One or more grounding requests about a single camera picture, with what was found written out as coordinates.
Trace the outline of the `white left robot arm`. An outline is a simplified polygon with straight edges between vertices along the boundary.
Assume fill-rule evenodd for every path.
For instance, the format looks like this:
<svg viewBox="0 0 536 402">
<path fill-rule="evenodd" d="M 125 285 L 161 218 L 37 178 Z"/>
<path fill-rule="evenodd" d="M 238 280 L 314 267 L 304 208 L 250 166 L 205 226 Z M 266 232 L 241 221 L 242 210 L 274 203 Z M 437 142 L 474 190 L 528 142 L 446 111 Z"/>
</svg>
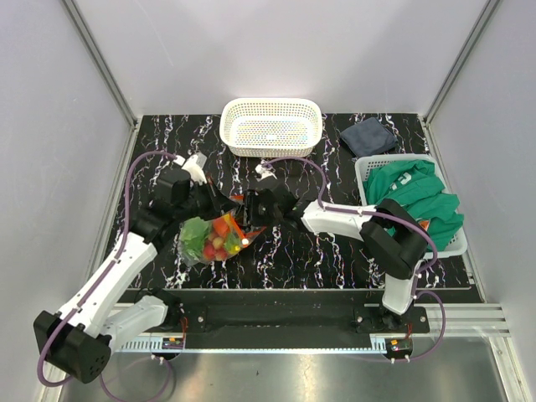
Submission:
<svg viewBox="0 0 536 402">
<path fill-rule="evenodd" d="M 177 168 L 157 181 L 152 199 L 125 218 L 121 238 L 82 288 L 57 312 L 42 311 L 33 322 L 39 349 L 39 381 L 50 363 L 70 378 L 88 384 L 104 370 L 113 352 L 150 328 L 170 332 L 182 322 L 180 299 L 164 290 L 149 291 L 127 309 L 112 308 L 134 277 L 190 219 L 209 221 L 237 208 L 203 173 Z"/>
</svg>

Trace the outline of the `red fake strawberries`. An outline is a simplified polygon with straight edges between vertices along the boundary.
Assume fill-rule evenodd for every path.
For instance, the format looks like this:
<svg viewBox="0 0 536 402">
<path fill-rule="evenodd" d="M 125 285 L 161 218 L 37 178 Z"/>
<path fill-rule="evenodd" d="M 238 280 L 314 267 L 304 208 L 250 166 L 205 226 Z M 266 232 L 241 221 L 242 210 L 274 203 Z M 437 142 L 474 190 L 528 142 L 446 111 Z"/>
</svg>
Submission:
<svg viewBox="0 0 536 402">
<path fill-rule="evenodd" d="M 203 258 L 206 261 L 227 260 L 229 254 L 224 249 L 224 238 L 221 236 L 209 236 L 204 244 Z"/>
</svg>

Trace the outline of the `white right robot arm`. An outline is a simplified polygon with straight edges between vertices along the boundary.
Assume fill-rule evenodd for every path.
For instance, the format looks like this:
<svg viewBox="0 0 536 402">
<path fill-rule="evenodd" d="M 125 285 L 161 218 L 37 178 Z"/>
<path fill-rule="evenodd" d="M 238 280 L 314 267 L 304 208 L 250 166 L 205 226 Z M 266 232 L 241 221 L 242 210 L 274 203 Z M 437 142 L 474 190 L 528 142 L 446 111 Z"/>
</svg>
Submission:
<svg viewBox="0 0 536 402">
<path fill-rule="evenodd" d="M 269 228 L 278 224 L 314 234 L 329 233 L 359 240 L 384 269 L 380 321 L 398 332 L 410 322 L 415 277 L 428 248 L 428 235 L 394 200 L 379 205 L 330 204 L 313 196 L 298 198 L 275 178 L 234 198 L 240 223 Z"/>
</svg>

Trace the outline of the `red fake chili pepper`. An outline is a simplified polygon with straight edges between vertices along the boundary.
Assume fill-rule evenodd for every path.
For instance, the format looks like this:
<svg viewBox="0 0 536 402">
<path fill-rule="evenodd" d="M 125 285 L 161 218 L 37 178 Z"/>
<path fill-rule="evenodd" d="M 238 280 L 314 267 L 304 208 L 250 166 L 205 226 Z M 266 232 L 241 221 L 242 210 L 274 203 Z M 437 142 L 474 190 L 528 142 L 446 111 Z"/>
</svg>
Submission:
<svg viewBox="0 0 536 402">
<path fill-rule="evenodd" d="M 239 240 L 244 237 L 232 214 L 225 214 L 217 219 L 214 219 L 212 221 L 212 227 L 213 232 L 224 240 L 227 239 L 231 234 L 236 235 Z"/>
</svg>

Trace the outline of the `yellow fake banana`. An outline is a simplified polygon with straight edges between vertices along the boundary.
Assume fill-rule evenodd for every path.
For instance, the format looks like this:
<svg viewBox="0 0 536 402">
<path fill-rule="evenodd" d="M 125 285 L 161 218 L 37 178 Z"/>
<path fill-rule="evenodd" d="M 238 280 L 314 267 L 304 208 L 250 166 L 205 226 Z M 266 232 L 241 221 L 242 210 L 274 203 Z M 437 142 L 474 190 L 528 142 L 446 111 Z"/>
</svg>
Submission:
<svg viewBox="0 0 536 402">
<path fill-rule="evenodd" d="M 224 249 L 229 255 L 238 254 L 241 250 L 248 247 L 250 242 L 247 239 L 234 241 L 229 239 L 224 243 Z"/>
</svg>

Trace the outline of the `clear zip top bag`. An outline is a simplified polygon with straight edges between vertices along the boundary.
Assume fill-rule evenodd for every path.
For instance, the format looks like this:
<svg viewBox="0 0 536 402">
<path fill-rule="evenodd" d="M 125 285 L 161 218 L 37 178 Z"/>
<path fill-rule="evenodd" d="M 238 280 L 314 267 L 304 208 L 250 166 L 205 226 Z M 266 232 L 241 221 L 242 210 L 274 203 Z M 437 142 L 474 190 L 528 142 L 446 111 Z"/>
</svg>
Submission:
<svg viewBox="0 0 536 402">
<path fill-rule="evenodd" d="M 178 252 L 188 266 L 224 261 L 249 247 L 265 226 L 245 222 L 244 196 L 232 196 L 237 206 L 216 219 L 192 218 L 182 224 Z"/>
</svg>

